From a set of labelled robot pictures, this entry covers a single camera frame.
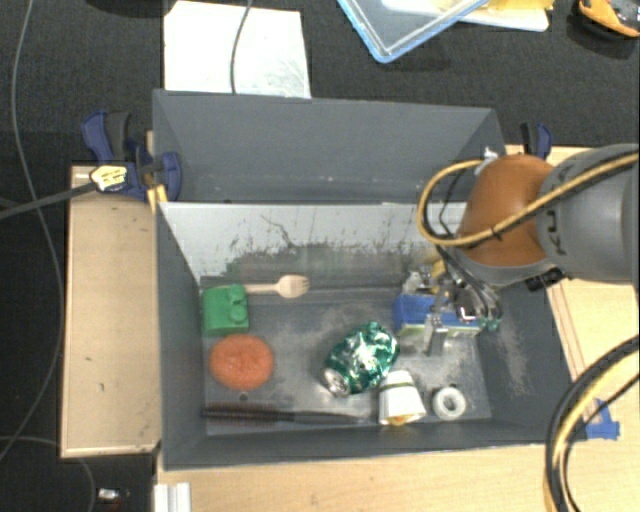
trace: clamp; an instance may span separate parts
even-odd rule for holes
[[[86,146],[94,154],[99,166],[91,179],[101,192],[117,192],[138,201],[147,200],[147,191],[162,184],[170,201],[180,194],[182,169],[177,153],[170,151],[162,154],[156,162],[144,144],[130,139],[128,124],[131,115],[128,112],[106,112],[98,110],[88,116],[81,125],[82,137]],[[120,169],[117,182],[101,182],[104,175],[101,167],[117,164]]]

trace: blue object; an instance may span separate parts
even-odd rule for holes
[[[536,124],[536,130],[538,132],[538,145],[536,147],[536,156],[546,160],[551,154],[551,148],[553,147],[553,138],[551,137],[551,130],[542,123]]]
[[[94,154],[99,165],[117,161],[127,169],[127,185],[117,193],[124,194],[138,201],[147,200],[149,187],[143,182],[143,175],[153,173],[158,183],[162,177],[170,201],[178,199],[182,183],[182,170],[178,155],[175,152],[162,154],[162,162],[156,164],[144,144],[138,144],[127,138],[129,114],[109,113],[98,110],[89,115],[81,125],[84,143]]]
[[[84,143],[100,165],[112,162],[114,159],[105,128],[106,117],[107,113],[104,110],[98,110],[87,117],[81,125]]]
[[[409,325],[424,326],[424,319],[431,312],[433,295],[398,295],[393,301],[393,328],[395,332]]]
[[[602,400],[596,399],[598,405],[602,405]],[[611,420],[611,413],[608,407],[600,411],[600,421],[589,423],[586,426],[587,437],[589,439],[611,439],[616,441],[620,437],[620,422]]]

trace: white paper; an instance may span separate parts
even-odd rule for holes
[[[231,92],[233,42],[244,7],[179,1],[164,18],[164,86]],[[235,59],[238,93],[310,98],[300,13],[252,8]]]

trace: green block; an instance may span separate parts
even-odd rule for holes
[[[244,286],[232,284],[207,288],[202,292],[202,330],[205,336],[249,330]]]

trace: yellow cable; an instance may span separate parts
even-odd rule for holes
[[[591,386],[589,386],[589,388],[587,388],[580,400],[573,408],[571,408],[564,421],[562,422],[554,440],[552,456],[554,467],[558,464],[563,451],[566,449],[567,437],[575,428],[575,425],[578,423],[586,406],[591,403],[602,390],[602,388],[604,388],[605,385],[608,384],[611,379],[620,372],[620,368],[623,366],[623,362],[626,361],[628,357],[633,355],[636,355],[636,352],[630,352],[611,368],[607,369],[602,375],[597,378],[597,380],[593,382],[593,384],[591,384]],[[543,477],[543,493],[547,510],[550,512],[556,512],[557,507],[547,483],[546,472]]]
[[[454,165],[451,165],[449,167],[446,167],[445,169],[442,169],[424,187],[424,190],[422,191],[422,195],[420,196],[420,201],[418,202],[418,212],[417,212],[418,229],[419,229],[420,233],[422,234],[422,236],[424,236],[429,242],[431,242],[431,243],[433,243],[435,245],[442,246],[442,247],[461,247],[461,246],[466,246],[466,245],[471,245],[471,244],[483,242],[485,240],[488,240],[489,238],[494,237],[495,233],[500,233],[501,231],[504,231],[505,229],[513,226],[514,224],[517,224],[522,218],[524,218],[527,215],[529,215],[530,213],[542,208],[546,204],[550,203],[551,201],[554,201],[558,197],[566,194],[567,192],[573,190],[574,188],[577,188],[580,185],[583,185],[584,183],[592,180],[593,178],[595,178],[597,176],[600,176],[602,174],[606,174],[609,171],[611,171],[613,169],[616,169],[618,167],[624,167],[626,165],[632,164],[632,163],[636,162],[637,160],[638,160],[638,153],[632,153],[630,155],[617,158],[617,159],[612,160],[610,162],[606,162],[604,164],[600,164],[597,167],[594,167],[593,169],[591,169],[590,171],[587,171],[585,173],[579,174],[578,176],[576,176],[572,180],[570,180],[567,183],[564,183],[563,185],[559,186],[558,188],[548,192],[544,196],[539,197],[538,199],[536,199],[534,202],[532,202],[529,205],[527,205],[526,207],[524,207],[519,212],[507,217],[506,219],[504,219],[501,222],[498,222],[492,228],[488,228],[488,229],[485,229],[483,231],[479,231],[478,233],[474,233],[472,235],[464,236],[462,238],[455,238],[455,239],[442,238],[442,237],[440,237],[438,235],[431,234],[431,233],[429,233],[427,231],[427,229],[424,227],[424,224],[422,222],[422,220],[423,220],[422,216],[423,216],[423,212],[424,212],[425,205],[426,205],[426,202],[427,202],[427,198],[431,195],[431,192],[433,191],[433,189],[435,188],[437,183],[440,180],[442,180],[442,178],[444,178],[445,176],[448,176],[449,174],[452,174],[452,173],[454,173],[456,171],[459,171],[461,169],[466,169],[468,167],[477,166],[480,163],[482,163],[483,161],[482,160],[468,160],[468,161],[465,161],[465,162],[460,162],[458,164],[454,164]]]

